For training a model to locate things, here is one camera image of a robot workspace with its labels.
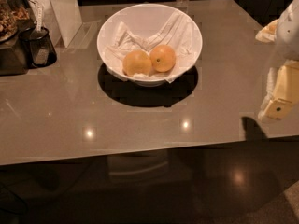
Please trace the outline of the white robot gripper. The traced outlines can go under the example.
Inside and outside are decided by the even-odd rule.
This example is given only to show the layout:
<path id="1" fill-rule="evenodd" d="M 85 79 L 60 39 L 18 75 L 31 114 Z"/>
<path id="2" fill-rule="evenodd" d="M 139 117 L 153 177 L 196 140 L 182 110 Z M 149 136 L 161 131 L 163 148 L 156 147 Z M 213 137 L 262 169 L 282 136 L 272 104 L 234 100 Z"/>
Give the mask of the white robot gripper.
<path id="1" fill-rule="evenodd" d="M 255 39 L 275 42 L 278 51 L 289 59 L 280 68 L 270 68 L 258 114 L 261 122 L 282 120 L 299 103 L 299 0 L 292 0 L 279 19 L 268 23 Z"/>

